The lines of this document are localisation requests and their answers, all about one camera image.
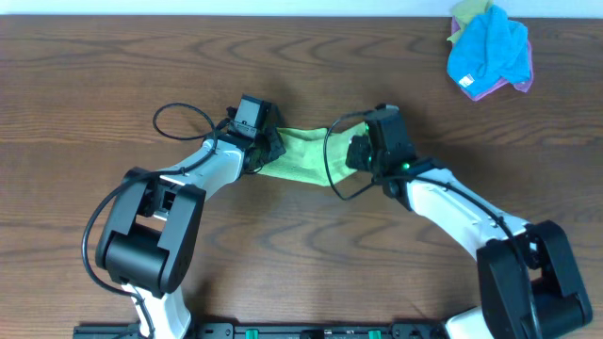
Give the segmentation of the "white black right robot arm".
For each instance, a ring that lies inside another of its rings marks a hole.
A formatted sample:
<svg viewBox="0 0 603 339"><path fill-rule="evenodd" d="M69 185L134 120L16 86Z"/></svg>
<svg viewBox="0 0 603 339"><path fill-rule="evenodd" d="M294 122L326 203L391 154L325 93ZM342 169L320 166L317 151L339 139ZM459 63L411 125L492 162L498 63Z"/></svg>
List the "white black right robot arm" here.
<svg viewBox="0 0 603 339"><path fill-rule="evenodd" d="M420 157L391 105L361 113L348 167L407 210L428 219L476 261L481 303L443 324L446 338L559 338L589 325L593 309L563 228L513 216Z"/></svg>

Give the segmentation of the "green cloth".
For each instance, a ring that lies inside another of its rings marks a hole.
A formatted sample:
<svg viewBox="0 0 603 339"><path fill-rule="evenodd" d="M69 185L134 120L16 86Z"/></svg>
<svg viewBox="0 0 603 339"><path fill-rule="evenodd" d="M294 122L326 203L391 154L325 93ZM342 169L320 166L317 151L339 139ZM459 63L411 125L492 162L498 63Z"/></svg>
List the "green cloth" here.
<svg viewBox="0 0 603 339"><path fill-rule="evenodd" d="M285 144L286 153L265 165L259 173L316 186L329 186L323 158L327 129L278 128L277 130ZM366 125L361 122L341 133L332 133L329 136L327 158L334 184L338 184L356 172L356 169L346 166L347 151L350 139L354 136L362 136L365 131Z"/></svg>

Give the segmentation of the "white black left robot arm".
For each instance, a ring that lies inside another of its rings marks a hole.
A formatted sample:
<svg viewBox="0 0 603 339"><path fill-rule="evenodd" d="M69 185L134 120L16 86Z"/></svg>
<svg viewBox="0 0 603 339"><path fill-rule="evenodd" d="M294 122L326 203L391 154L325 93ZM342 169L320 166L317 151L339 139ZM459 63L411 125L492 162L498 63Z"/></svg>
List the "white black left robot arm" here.
<svg viewBox="0 0 603 339"><path fill-rule="evenodd" d="M106 224L88 267L104 270L106 289L129 297L144 338L184 338L192 326L181 284L187 275L206 201L246 172L261 169L285 152L273 125L230 121L212 130L201 147L159 170L130 169L102 200Z"/></svg>

